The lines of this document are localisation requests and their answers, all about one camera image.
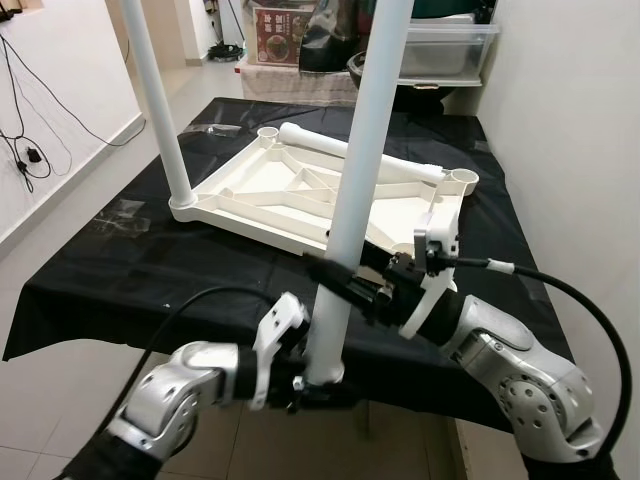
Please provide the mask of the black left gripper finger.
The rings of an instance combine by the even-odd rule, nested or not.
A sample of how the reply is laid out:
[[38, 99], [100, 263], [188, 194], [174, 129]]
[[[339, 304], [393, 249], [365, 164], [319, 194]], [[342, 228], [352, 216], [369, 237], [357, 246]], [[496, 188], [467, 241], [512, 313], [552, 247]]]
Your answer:
[[344, 381], [319, 385], [298, 379], [298, 410], [352, 410], [362, 401], [364, 394]]

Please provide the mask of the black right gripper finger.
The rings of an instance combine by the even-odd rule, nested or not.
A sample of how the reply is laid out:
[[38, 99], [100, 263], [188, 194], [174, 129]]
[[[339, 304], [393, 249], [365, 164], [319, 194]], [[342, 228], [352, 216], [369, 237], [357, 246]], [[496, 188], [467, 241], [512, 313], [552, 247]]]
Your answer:
[[303, 253], [302, 264], [312, 280], [344, 301], [372, 301], [372, 289], [357, 278], [355, 271], [337, 261]]

